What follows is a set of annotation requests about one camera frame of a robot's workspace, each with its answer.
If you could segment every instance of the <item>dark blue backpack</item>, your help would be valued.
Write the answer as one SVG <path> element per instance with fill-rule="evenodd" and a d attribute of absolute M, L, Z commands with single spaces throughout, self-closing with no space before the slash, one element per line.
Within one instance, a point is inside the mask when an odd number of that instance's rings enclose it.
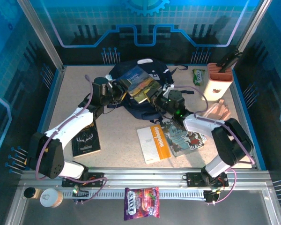
<path fill-rule="evenodd" d="M 165 84 L 174 83 L 172 74 L 176 71 L 177 68 L 170 72 L 168 67 L 163 62 L 155 59 L 143 59 L 122 62 L 115 65 L 109 74 L 112 76 L 113 79 L 118 79 L 135 66 L 141 67 L 162 86 Z M 193 94 L 192 91 L 182 91 L 182 93 Z M 156 119 L 161 119 L 162 116 L 148 101 L 138 104 L 129 94 L 125 96 L 122 101 L 122 104 L 118 104 L 117 106 L 108 105 L 107 108 L 118 108 L 120 106 L 124 106 L 125 109 L 128 110 L 128 112 L 130 112 L 135 118 L 139 120 L 150 120 L 151 122 L 154 122 L 154 120 Z"/>

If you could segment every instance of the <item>glass panel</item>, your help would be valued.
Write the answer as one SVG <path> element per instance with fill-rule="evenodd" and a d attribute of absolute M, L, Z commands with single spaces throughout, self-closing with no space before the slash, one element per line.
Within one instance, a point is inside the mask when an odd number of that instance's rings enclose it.
<path fill-rule="evenodd" d="M 116 63 L 113 58 L 107 60 L 105 54 L 120 54 L 122 61 L 141 57 L 167 63 L 217 61 L 236 46 L 258 3 L 259 0 L 32 1 L 64 64 Z M 194 54 L 204 58 L 191 59 Z"/>
<path fill-rule="evenodd" d="M 0 224 L 5 222 L 25 159 L 25 152 L 17 155 L 11 147 L 28 148 L 55 71 L 18 3 L 0 1 Z"/>
<path fill-rule="evenodd" d="M 281 0 L 272 1 L 235 72 L 266 167 L 281 170 Z"/>

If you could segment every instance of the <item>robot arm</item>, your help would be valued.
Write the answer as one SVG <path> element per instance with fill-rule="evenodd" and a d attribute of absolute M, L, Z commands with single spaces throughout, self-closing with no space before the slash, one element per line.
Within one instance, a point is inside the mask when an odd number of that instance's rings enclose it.
<path fill-rule="evenodd" d="M 42 158 L 39 172 L 51 179 L 64 176 L 84 180 L 84 174 L 88 173 L 88 168 L 76 162 L 64 161 L 63 149 L 80 130 L 91 124 L 103 113 L 105 105 L 121 102 L 126 90 L 127 84 L 125 81 L 109 83 L 105 78 L 96 78 L 93 82 L 93 97 L 90 104 L 53 137 Z M 234 139 L 231 140 L 225 127 L 229 127 L 233 131 L 248 152 L 252 150 L 252 142 L 235 119 L 215 121 L 194 115 L 185 108 L 185 100 L 178 90 L 168 91 L 164 95 L 164 90 L 162 89 L 150 89 L 146 95 L 148 101 L 158 112 L 167 112 L 172 116 L 171 119 L 177 128 L 198 132 L 214 139 L 218 156 L 201 170 L 201 179 L 204 180 L 207 186 L 245 156 L 239 143 Z M 79 104 L 73 115 L 76 115 L 85 107 L 87 102 L 88 96 Z M 58 130 L 59 126 L 47 131 L 45 134 L 36 133 L 33 135 L 27 158 L 27 165 L 30 168 L 36 168 L 41 148 L 48 140 L 48 137 Z"/>

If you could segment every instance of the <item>gear graphic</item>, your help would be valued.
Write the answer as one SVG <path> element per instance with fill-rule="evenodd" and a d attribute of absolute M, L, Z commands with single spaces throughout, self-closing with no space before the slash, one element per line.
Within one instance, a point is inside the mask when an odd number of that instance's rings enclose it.
<path fill-rule="evenodd" d="M 169 0 L 122 0 L 125 8 L 131 10 L 131 13 L 144 16 L 159 13 L 159 10 L 164 9 L 164 5 L 169 2 Z"/>
<path fill-rule="evenodd" d="M 11 22 L 18 15 L 16 0 L 0 0 L 0 12 L 4 19 Z"/>

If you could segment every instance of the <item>book cover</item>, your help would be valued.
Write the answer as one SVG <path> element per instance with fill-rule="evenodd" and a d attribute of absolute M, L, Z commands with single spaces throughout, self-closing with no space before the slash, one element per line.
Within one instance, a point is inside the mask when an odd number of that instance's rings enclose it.
<path fill-rule="evenodd" d="M 130 83 L 127 92 L 138 103 L 142 103 L 147 99 L 146 93 L 150 89 L 159 89 L 161 85 L 154 80 L 146 71 L 139 66 L 135 66 L 120 79 L 126 79 Z"/>
<path fill-rule="evenodd" d="M 175 157 L 188 154 L 203 147 L 207 140 L 202 134 L 178 129 L 173 122 L 168 119 L 164 119 L 160 125 L 170 146 L 171 152 Z"/>
<path fill-rule="evenodd" d="M 171 157 L 169 146 L 159 124 L 138 129 L 137 134 L 146 164 Z"/>
<path fill-rule="evenodd" d="M 72 139 L 73 157 L 82 156 L 100 150 L 96 122 L 86 126 Z"/>

